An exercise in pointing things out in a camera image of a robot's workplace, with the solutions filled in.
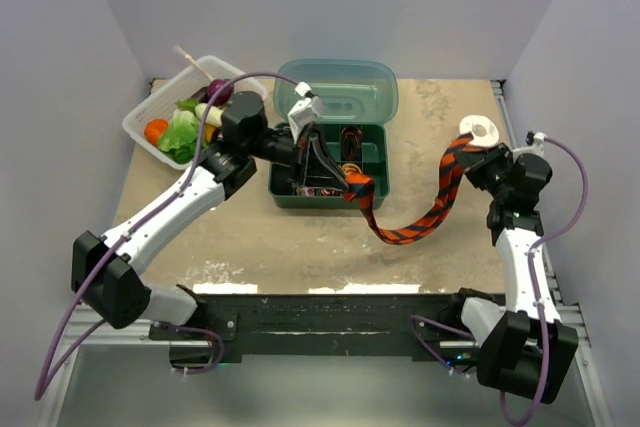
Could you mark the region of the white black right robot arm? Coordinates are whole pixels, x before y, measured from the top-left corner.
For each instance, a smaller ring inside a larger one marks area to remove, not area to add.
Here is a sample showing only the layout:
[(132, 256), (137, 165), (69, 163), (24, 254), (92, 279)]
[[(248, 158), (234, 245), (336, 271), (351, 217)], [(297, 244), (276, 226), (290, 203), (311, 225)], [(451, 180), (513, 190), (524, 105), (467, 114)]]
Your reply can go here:
[(505, 305), (468, 295), (446, 314), (446, 329), (459, 340), (473, 335), (481, 385), (551, 404), (578, 347), (576, 330), (556, 309), (541, 256), (544, 228), (536, 206), (552, 168), (539, 150), (504, 144), (455, 158), (470, 183), (492, 197), (487, 227), (505, 269)]

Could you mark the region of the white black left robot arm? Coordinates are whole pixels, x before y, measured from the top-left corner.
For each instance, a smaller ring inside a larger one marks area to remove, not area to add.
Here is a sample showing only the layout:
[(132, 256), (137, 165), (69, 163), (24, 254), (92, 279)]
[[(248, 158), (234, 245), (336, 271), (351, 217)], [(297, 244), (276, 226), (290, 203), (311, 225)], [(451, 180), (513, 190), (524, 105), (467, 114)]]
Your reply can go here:
[(106, 323), (122, 329), (139, 319), (171, 323), (185, 339), (207, 327), (203, 304), (184, 287), (153, 288), (142, 273), (157, 254), (192, 222), (229, 200), (256, 173), (259, 159), (284, 166), (294, 187), (344, 193), (346, 176), (330, 155), (317, 118), (320, 98), (307, 92), (290, 109), (288, 125), (268, 125), (259, 94), (235, 94), (217, 114), (219, 136), (196, 150), (189, 169), (128, 221), (73, 244), (72, 288)]

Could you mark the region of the orange navy striped tie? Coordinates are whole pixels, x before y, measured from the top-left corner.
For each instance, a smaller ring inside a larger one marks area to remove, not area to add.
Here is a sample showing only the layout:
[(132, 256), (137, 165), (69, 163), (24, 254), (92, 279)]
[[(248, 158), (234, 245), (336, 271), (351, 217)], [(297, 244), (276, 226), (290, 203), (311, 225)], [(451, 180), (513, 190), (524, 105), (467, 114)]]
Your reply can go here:
[(389, 245), (408, 245), (430, 234), (443, 224), (449, 216), (464, 176), (464, 169), (457, 159), (460, 153), (478, 153), (479, 148), (471, 145), (470, 133), (455, 137), (440, 157), (437, 166), (437, 190), (433, 192), (430, 204), (423, 196), (426, 211), (416, 220), (403, 227), (384, 228), (378, 223), (374, 212), (375, 182), (371, 176), (359, 172), (346, 175), (347, 190), (342, 194), (347, 202), (356, 202), (368, 227), (382, 242)]

